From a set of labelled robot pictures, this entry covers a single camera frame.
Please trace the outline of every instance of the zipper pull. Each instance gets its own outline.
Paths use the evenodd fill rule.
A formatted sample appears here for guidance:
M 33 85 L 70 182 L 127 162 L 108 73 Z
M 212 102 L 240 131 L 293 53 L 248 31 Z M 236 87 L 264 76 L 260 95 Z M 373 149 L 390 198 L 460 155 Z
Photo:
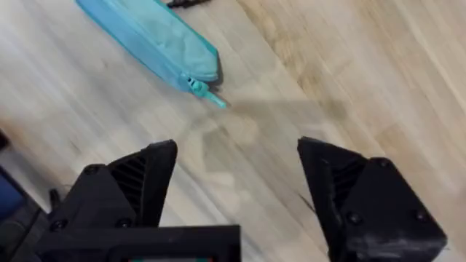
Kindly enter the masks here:
M 190 77 L 188 78 L 189 86 L 191 91 L 200 98 L 207 98 L 208 100 L 214 102 L 220 108 L 226 108 L 226 103 L 220 99 L 218 96 L 214 95 L 212 92 L 209 92 L 209 86 L 201 81 Z

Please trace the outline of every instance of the black 3d-printed part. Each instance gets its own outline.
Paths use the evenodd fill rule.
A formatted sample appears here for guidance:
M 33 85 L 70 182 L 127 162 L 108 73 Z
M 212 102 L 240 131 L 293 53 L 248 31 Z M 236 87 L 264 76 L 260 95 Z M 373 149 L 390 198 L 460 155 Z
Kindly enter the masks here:
M 108 165 L 138 215 L 136 223 L 158 226 L 178 149 L 173 140 L 155 143 Z
M 428 262 L 446 235 L 395 165 L 312 138 L 298 145 L 332 262 Z
M 158 227 L 176 154 L 168 140 L 108 165 L 87 166 L 54 210 L 36 256 L 44 262 L 241 261 L 237 225 Z

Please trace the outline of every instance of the teal pencil case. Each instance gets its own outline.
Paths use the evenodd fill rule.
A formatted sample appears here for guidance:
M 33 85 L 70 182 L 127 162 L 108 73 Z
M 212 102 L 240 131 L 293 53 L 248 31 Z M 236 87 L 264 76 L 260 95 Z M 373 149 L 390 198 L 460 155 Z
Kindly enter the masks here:
M 217 49 L 159 0 L 76 0 L 131 55 L 180 91 L 224 108 L 206 82 L 218 79 Z

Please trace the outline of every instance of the screw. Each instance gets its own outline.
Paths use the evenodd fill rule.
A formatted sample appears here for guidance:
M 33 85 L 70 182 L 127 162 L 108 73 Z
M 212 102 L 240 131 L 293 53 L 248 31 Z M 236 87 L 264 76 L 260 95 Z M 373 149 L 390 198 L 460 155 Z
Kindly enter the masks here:
M 84 174 L 92 175 L 92 174 L 95 174 L 98 170 L 99 170 L 99 166 L 90 165 L 84 169 Z
M 416 210 L 416 212 L 414 213 L 414 217 L 416 218 L 416 220 L 421 222 L 427 221 L 427 213 L 424 210 Z
M 390 164 L 390 161 L 388 159 L 381 159 L 380 160 L 380 166 L 381 167 L 388 167 L 389 164 Z
M 363 222 L 363 219 L 360 217 L 360 215 L 354 212 L 347 213 L 347 220 L 355 226 L 358 226 Z
M 55 221 L 50 225 L 50 231 L 51 232 L 58 232 L 64 229 L 68 225 L 68 221 L 66 219 L 62 219 L 59 221 Z
M 129 228 L 129 227 L 131 227 L 131 223 L 132 223 L 131 219 L 121 218 L 116 222 L 115 227 L 117 227 L 117 228 Z

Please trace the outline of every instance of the wooden floor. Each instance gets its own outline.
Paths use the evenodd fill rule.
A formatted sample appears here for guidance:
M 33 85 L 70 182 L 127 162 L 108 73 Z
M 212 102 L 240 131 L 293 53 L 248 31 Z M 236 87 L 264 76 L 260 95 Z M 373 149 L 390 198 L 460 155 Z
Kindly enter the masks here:
M 169 88 L 73 1 L 0 1 L 0 127 L 63 191 L 173 138 L 164 225 L 240 223 L 244 261 L 327 261 L 296 152 L 388 156 L 466 261 L 466 1 L 212 0 L 222 110 Z

